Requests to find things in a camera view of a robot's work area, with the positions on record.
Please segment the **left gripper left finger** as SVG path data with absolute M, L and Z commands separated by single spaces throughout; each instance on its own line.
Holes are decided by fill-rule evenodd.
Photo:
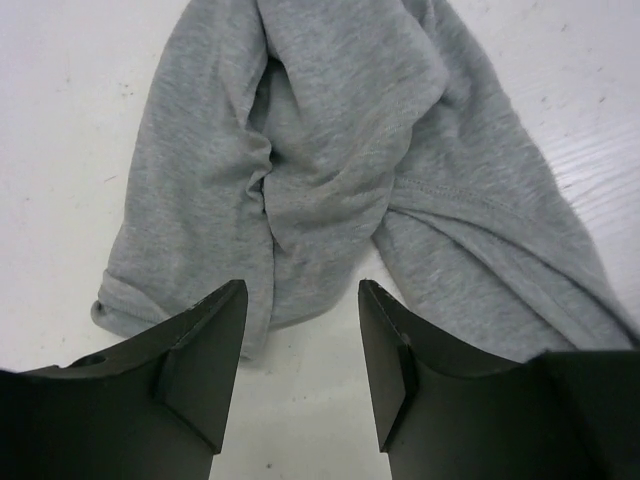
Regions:
M 205 479 L 244 335 L 242 281 L 67 367 L 1 374 L 5 479 Z

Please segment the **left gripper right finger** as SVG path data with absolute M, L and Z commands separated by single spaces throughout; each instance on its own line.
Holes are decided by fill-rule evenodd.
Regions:
M 380 450 L 396 479 L 635 479 L 639 355 L 549 352 L 513 362 L 358 290 Z

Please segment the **grey tank top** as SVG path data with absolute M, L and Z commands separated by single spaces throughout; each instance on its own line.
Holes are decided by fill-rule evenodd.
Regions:
M 149 91 L 91 316 L 133 336 L 231 279 L 242 353 L 374 244 L 409 307 L 524 361 L 632 349 L 583 223 L 445 1 L 193 1 Z

